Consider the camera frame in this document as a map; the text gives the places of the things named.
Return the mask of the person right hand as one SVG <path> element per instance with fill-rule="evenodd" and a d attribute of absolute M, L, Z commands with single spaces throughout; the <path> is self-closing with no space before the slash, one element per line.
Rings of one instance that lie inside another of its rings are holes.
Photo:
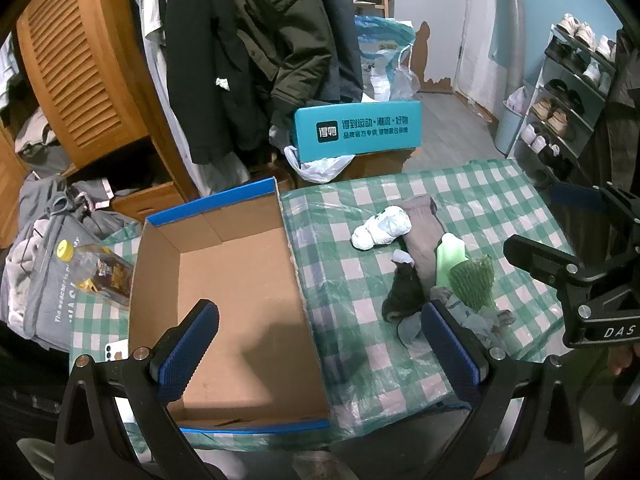
<path fill-rule="evenodd" d="M 640 356 L 640 344 L 625 344 L 608 348 L 608 370 L 618 376 L 631 366 L 635 356 Z"/>

